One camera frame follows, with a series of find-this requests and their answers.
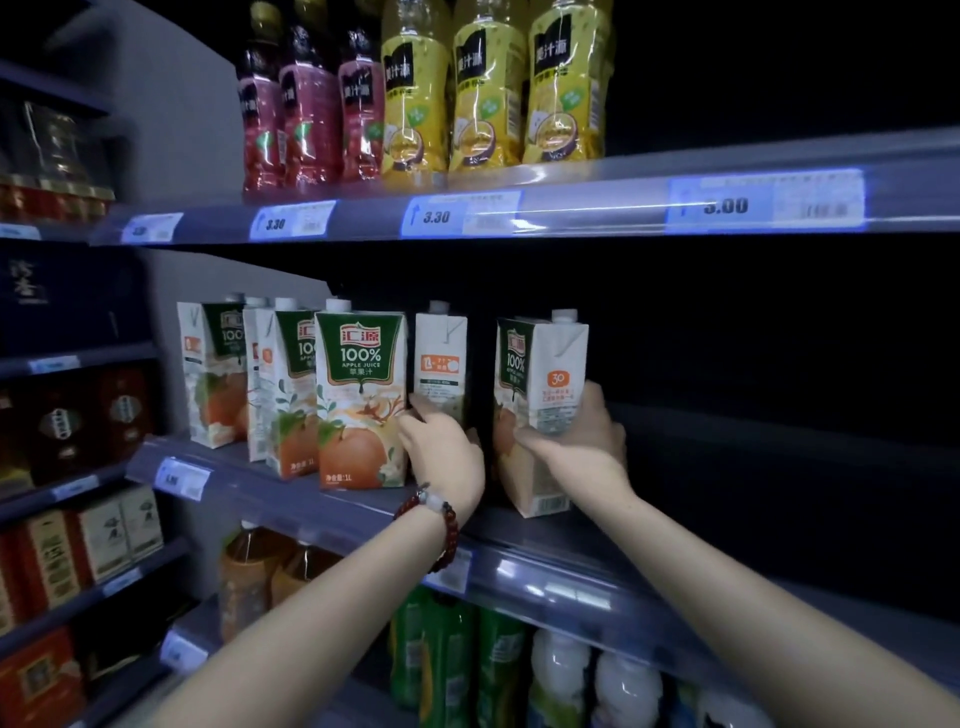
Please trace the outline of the person's left hand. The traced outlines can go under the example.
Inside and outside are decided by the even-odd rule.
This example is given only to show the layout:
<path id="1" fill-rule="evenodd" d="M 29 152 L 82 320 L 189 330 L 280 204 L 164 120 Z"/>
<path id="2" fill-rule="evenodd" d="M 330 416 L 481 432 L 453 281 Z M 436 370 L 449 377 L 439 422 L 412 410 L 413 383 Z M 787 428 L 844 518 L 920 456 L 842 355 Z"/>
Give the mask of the person's left hand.
<path id="1" fill-rule="evenodd" d="M 409 408 L 395 422 L 417 485 L 449 503 L 462 528 L 484 493 L 484 455 L 472 453 L 455 418 L 419 394 L 409 394 Z"/>

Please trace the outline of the person's right hand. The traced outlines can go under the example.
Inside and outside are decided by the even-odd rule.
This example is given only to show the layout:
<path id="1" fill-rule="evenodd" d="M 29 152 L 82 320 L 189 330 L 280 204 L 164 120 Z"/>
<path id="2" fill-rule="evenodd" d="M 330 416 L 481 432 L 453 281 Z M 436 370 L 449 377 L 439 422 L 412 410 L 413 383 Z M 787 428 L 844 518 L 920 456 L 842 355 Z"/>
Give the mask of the person's right hand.
<path id="1" fill-rule="evenodd" d="M 515 431 L 535 429 L 531 425 L 517 426 L 513 439 Z M 598 383 L 584 382 L 577 412 L 564 433 L 570 455 L 563 459 L 536 458 L 574 504 L 586 509 L 632 491 L 626 467 L 626 431 L 613 420 Z"/>

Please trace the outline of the apple juice carton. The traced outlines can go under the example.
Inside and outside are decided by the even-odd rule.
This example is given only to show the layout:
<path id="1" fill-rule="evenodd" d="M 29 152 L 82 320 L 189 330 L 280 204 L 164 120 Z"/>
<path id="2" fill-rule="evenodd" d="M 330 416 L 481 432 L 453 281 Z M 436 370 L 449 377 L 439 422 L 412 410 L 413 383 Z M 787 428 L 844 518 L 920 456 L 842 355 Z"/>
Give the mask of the apple juice carton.
<path id="1" fill-rule="evenodd" d="M 460 425 L 466 423 L 469 320 L 432 299 L 415 315 L 413 391 Z"/>
<path id="2" fill-rule="evenodd" d="M 315 322 L 319 486 L 402 487 L 408 457 L 397 419 L 408 405 L 405 315 L 356 310 L 348 299 L 330 297 Z"/>
<path id="3" fill-rule="evenodd" d="M 517 443 L 515 430 L 529 427 L 556 438 L 569 429 L 584 390 L 589 334 L 574 308 L 554 309 L 549 319 L 497 321 L 493 469 L 525 519 L 570 509 L 548 467 Z"/>
<path id="4" fill-rule="evenodd" d="M 257 332 L 266 462 L 294 480 L 318 468 L 315 313 L 294 297 L 276 297 Z"/>
<path id="5" fill-rule="evenodd" d="M 212 450 L 248 430 L 245 297 L 176 305 L 190 438 Z"/>
<path id="6" fill-rule="evenodd" d="M 246 446 L 250 463 L 266 459 L 267 444 L 260 401 L 258 312 L 269 310 L 270 303 L 269 297 L 247 296 L 243 309 L 246 344 Z"/>

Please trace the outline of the person's right forearm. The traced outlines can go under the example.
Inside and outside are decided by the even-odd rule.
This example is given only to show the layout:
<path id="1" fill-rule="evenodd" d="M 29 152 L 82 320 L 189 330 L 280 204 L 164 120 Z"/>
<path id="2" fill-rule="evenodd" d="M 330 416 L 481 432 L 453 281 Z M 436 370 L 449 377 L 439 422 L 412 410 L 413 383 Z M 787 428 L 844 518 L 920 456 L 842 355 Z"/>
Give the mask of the person's right forearm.
<path id="1" fill-rule="evenodd" d="M 960 728 L 960 698 L 637 497 L 615 468 L 570 495 L 789 728 Z"/>

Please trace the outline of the person's left forearm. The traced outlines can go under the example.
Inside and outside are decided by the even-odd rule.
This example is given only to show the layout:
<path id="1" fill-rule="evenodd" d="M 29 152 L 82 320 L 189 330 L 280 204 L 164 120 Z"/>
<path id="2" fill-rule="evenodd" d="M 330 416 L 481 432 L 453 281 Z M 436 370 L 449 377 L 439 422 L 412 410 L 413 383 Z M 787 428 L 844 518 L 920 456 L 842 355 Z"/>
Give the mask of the person's left forearm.
<path id="1" fill-rule="evenodd" d="M 330 701 L 452 543 L 417 505 L 259 618 L 157 707 L 147 728 L 299 728 Z"/>

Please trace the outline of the blue white price tag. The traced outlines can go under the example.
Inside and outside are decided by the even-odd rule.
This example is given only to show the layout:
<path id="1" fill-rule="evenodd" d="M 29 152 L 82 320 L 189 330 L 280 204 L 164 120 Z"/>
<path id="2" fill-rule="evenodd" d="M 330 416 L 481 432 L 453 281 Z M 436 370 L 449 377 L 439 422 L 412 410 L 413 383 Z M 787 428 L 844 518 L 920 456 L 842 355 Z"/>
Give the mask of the blue white price tag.
<path id="1" fill-rule="evenodd" d="M 421 584 L 435 592 L 461 599 L 469 587 L 474 552 L 459 548 L 449 565 L 428 573 Z"/>
<path id="2" fill-rule="evenodd" d="M 133 215 L 122 229 L 120 243 L 130 246 L 172 244 L 184 215 L 182 211 Z"/>
<path id="3" fill-rule="evenodd" d="M 200 503 L 212 470 L 174 456 L 162 459 L 153 477 L 153 488 L 194 503 Z"/>
<path id="4" fill-rule="evenodd" d="M 867 186 L 857 167 L 675 176 L 668 184 L 668 235 L 859 232 L 866 227 Z"/>
<path id="5" fill-rule="evenodd" d="M 494 190 L 414 196 L 399 228 L 402 239 L 510 237 L 523 192 Z"/>
<path id="6" fill-rule="evenodd" d="M 250 223 L 249 242 L 325 239 L 338 200 L 316 200 L 259 207 Z"/>
<path id="7" fill-rule="evenodd" d="M 171 629 L 162 641 L 159 659 L 162 665 L 172 672 L 191 675 L 206 663 L 209 655 L 209 650 L 185 637 L 178 630 Z"/>

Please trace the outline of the orange tea bottle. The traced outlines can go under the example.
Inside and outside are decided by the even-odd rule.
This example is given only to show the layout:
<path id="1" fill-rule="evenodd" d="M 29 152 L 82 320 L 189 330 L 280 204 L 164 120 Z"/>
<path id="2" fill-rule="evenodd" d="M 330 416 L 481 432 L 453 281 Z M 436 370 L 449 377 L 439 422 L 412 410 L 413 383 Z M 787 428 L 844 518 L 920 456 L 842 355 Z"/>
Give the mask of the orange tea bottle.
<path id="1" fill-rule="evenodd" d="M 278 608 L 342 560 L 342 556 L 320 548 L 305 540 L 298 540 L 296 548 L 282 564 L 279 564 L 270 579 L 270 606 Z"/>
<path id="2" fill-rule="evenodd" d="M 251 520 L 242 519 L 219 559 L 220 632 L 233 641 L 271 609 L 271 579 L 294 552 L 294 541 Z"/>

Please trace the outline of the green drink bottle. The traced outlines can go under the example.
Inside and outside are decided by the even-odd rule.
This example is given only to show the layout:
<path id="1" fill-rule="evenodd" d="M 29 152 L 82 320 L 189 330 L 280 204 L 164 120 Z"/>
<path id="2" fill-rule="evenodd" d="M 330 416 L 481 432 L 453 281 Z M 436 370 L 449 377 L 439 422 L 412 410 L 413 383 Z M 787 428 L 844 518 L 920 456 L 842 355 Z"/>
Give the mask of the green drink bottle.
<path id="1" fill-rule="evenodd" d="M 416 586 L 390 620 L 390 695 L 401 708 L 418 710 L 423 685 L 424 615 L 430 591 Z"/>
<path id="2" fill-rule="evenodd" d="M 474 605 L 431 591 L 423 615 L 419 728 L 472 728 Z"/>
<path id="3" fill-rule="evenodd" d="M 476 726 L 520 728 L 531 629 L 486 608 L 478 619 Z"/>

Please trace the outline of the white drink bottle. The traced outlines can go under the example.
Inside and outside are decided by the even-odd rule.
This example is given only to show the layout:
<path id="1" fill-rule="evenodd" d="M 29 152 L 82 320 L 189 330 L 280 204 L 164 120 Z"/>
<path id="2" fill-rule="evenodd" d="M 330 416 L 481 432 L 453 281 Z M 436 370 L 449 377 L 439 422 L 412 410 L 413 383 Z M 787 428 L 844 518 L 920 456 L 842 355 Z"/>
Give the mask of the white drink bottle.
<path id="1" fill-rule="evenodd" d="M 749 699 L 714 687 L 701 687 L 696 702 L 697 728 L 776 728 L 773 719 Z"/>
<path id="2" fill-rule="evenodd" d="M 589 728 L 656 728 L 664 684 L 653 666 L 603 651 L 596 664 L 594 693 Z"/>
<path id="3" fill-rule="evenodd" d="M 527 728 L 583 728 L 592 648 L 565 634 L 534 633 Z"/>

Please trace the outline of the yellow juice bottle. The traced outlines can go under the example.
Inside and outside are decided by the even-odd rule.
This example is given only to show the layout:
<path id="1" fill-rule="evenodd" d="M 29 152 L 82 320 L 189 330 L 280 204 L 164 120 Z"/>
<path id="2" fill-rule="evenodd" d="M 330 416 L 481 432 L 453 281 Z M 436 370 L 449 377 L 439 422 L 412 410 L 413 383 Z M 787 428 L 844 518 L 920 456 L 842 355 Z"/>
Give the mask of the yellow juice bottle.
<path id="1" fill-rule="evenodd" d="M 456 0 L 449 172 L 521 164 L 529 0 Z"/>
<path id="2" fill-rule="evenodd" d="M 447 0 L 386 0 L 381 17 L 384 180 L 449 170 L 451 23 Z"/>
<path id="3" fill-rule="evenodd" d="M 614 0 L 532 0 L 522 164 L 604 156 Z"/>

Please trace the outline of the beige tea box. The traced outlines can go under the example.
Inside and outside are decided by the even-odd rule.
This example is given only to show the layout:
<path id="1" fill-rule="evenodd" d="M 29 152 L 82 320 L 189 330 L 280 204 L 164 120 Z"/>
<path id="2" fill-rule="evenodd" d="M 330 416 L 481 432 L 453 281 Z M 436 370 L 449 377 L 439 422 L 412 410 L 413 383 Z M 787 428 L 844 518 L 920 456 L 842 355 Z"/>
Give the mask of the beige tea box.
<path id="1" fill-rule="evenodd" d="M 138 562 L 164 547 L 160 509 L 151 486 L 140 485 L 118 496 L 129 556 Z"/>
<path id="2" fill-rule="evenodd" d="M 102 584 L 134 563 L 118 495 L 85 502 L 70 511 L 91 580 Z"/>

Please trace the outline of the red juice bottle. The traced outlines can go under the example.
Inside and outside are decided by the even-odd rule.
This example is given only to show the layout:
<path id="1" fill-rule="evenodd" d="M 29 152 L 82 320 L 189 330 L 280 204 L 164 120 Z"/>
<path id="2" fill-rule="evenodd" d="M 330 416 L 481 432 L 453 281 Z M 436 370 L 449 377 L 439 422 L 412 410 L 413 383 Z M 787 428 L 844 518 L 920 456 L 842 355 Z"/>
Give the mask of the red juice bottle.
<path id="1" fill-rule="evenodd" d="M 385 0 L 343 0 L 341 63 L 342 180 L 380 176 L 385 134 L 386 80 L 381 56 Z"/>
<path id="2" fill-rule="evenodd" d="M 250 0 L 250 36 L 236 64 L 244 151 L 243 191 L 281 188 L 285 133 L 280 84 L 283 17 L 273 0 Z"/>
<path id="3" fill-rule="evenodd" d="M 328 0 L 293 0 L 279 70 L 286 188 L 301 197 L 336 183 L 343 172 L 341 55 Z"/>

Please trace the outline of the dark side shelving unit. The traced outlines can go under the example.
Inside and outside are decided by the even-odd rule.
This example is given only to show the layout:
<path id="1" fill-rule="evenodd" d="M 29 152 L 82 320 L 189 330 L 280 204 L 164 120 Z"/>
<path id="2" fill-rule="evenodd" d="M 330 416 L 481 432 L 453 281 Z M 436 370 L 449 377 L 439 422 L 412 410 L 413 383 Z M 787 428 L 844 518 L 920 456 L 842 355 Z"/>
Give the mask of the dark side shelving unit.
<path id="1" fill-rule="evenodd" d="M 92 90 L 0 55 L 0 97 L 29 101 L 73 116 L 101 140 L 120 205 L 119 162 L 124 138 L 108 138 L 99 128 L 110 121 L 108 106 Z M 95 248 L 90 234 L 97 223 L 0 222 L 1 245 L 77 245 Z M 98 408 L 97 377 L 106 369 L 141 366 L 148 377 L 155 433 L 162 432 L 160 352 L 152 340 L 97 346 L 68 353 L 27 357 L 0 355 L 0 531 L 50 509 L 71 511 L 84 503 L 120 496 L 137 483 L 127 479 L 134 457 L 113 462 L 106 448 Z M 88 473 L 48 486 L 35 484 L 25 447 L 27 418 L 21 397 L 27 383 L 40 379 L 79 380 L 91 393 L 95 427 L 104 463 Z M 68 627 L 84 678 L 86 706 L 67 728 L 119 728 L 139 698 L 147 697 L 170 669 L 161 662 L 161 642 L 174 617 L 191 605 L 179 588 L 179 567 L 190 543 L 177 535 L 162 496 L 156 496 L 164 535 L 162 549 L 102 584 L 94 584 L 54 610 L 30 617 L 17 588 L 10 557 L 0 547 L 0 662 L 60 627 Z"/>

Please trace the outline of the red tan tea box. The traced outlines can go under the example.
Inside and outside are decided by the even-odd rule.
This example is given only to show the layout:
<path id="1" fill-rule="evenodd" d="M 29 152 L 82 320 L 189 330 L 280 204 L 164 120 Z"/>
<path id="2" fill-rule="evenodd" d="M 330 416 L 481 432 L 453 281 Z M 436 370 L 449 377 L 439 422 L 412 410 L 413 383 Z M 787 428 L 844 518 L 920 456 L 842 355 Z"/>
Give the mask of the red tan tea box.
<path id="1" fill-rule="evenodd" d="M 0 531 L 30 618 L 65 605 L 93 585 L 77 518 L 50 509 Z"/>

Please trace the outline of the bright red gift box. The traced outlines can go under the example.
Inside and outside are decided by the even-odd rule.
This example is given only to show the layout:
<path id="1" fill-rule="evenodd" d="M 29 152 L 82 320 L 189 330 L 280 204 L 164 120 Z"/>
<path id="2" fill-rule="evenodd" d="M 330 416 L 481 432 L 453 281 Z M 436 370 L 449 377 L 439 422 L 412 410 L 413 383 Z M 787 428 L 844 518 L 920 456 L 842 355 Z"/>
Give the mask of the bright red gift box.
<path id="1" fill-rule="evenodd" d="M 85 677 L 68 627 L 0 661 L 0 728 L 67 728 L 86 706 Z"/>

